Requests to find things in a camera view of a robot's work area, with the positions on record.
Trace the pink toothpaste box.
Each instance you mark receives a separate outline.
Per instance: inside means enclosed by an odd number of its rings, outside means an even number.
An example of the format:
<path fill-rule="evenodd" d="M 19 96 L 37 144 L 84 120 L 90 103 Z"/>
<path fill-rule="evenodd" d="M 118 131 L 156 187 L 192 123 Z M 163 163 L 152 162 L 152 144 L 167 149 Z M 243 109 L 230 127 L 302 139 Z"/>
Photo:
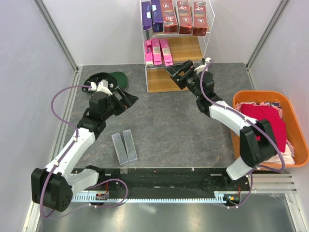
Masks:
<path fill-rule="evenodd" d="M 173 60 L 172 60 L 172 55 L 171 55 L 168 40 L 160 39 L 160 46 L 161 46 L 165 66 L 173 65 Z"/>
<path fill-rule="evenodd" d="M 146 66 L 152 66 L 154 64 L 151 39 L 144 42 L 144 60 Z"/>
<path fill-rule="evenodd" d="M 152 38 L 152 51 L 153 51 L 153 63 L 154 65 L 162 64 L 160 40 L 158 38 Z"/>

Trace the red 3D toothpaste box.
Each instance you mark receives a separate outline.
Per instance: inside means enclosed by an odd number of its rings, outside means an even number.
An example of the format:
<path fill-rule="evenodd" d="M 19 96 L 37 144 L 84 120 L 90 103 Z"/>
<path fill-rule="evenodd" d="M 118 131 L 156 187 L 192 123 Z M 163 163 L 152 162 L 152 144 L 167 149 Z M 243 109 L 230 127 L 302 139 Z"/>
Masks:
<path fill-rule="evenodd" d="M 208 29 L 206 3 L 195 1 L 193 3 L 193 35 L 205 36 Z"/>
<path fill-rule="evenodd" d="M 193 21 L 189 2 L 186 0 L 178 0 L 176 10 L 177 10 L 179 34 L 192 35 Z"/>

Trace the purple toothpaste box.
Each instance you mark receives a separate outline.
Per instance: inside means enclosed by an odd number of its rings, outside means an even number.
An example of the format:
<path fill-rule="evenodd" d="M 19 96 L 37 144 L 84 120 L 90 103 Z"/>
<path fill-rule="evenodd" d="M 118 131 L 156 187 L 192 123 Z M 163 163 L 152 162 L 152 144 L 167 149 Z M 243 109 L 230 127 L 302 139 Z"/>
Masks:
<path fill-rule="evenodd" d="M 151 3 L 149 1 L 141 3 L 141 14 L 143 30 L 147 31 L 152 27 Z"/>

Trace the silver R&O toothpaste box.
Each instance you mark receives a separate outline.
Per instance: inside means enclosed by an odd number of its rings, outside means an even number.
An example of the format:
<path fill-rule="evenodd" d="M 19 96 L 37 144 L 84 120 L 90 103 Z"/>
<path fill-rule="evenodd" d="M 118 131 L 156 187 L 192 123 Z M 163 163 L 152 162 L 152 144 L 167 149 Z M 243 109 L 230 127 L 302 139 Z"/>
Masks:
<path fill-rule="evenodd" d="M 163 16 L 160 0 L 151 0 L 153 33 L 163 32 Z"/>

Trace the red toothpaste box silver side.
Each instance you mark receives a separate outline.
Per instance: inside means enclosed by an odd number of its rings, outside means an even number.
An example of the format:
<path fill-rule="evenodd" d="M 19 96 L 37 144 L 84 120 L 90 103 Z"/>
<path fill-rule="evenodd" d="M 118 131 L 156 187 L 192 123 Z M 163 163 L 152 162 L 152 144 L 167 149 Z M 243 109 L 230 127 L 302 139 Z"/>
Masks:
<path fill-rule="evenodd" d="M 161 11 L 164 22 L 164 33 L 177 33 L 178 22 L 172 0 L 161 0 Z"/>

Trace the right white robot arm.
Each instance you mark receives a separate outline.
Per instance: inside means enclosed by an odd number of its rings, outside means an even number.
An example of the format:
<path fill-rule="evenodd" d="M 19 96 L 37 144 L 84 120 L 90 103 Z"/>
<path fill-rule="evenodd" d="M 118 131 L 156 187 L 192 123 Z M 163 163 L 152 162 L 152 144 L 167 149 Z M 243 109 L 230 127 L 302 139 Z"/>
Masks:
<path fill-rule="evenodd" d="M 208 71 L 211 63 L 212 60 L 207 58 L 195 67 L 193 61 L 188 60 L 165 69 L 180 89 L 187 88 L 193 93 L 200 112 L 223 123 L 239 137 L 240 157 L 226 168 L 227 175 L 221 178 L 222 187 L 233 190 L 241 177 L 280 151 L 268 120 L 246 116 L 218 97 L 213 75 Z"/>

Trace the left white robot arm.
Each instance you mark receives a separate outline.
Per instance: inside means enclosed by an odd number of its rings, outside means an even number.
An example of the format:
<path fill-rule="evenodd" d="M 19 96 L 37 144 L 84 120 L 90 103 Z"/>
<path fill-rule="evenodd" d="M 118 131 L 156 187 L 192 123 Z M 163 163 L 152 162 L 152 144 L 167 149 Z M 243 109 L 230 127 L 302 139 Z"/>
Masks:
<path fill-rule="evenodd" d="M 71 172 L 106 128 L 106 121 L 125 112 L 138 99 L 120 87 L 113 90 L 100 87 L 92 94 L 89 107 L 74 126 L 75 132 L 68 143 L 49 164 L 43 169 L 36 168 L 31 174 L 32 200 L 39 204 L 41 213 L 45 207 L 63 212 L 81 191 L 105 187 L 106 178 L 101 168 L 90 165 L 75 176 Z"/>

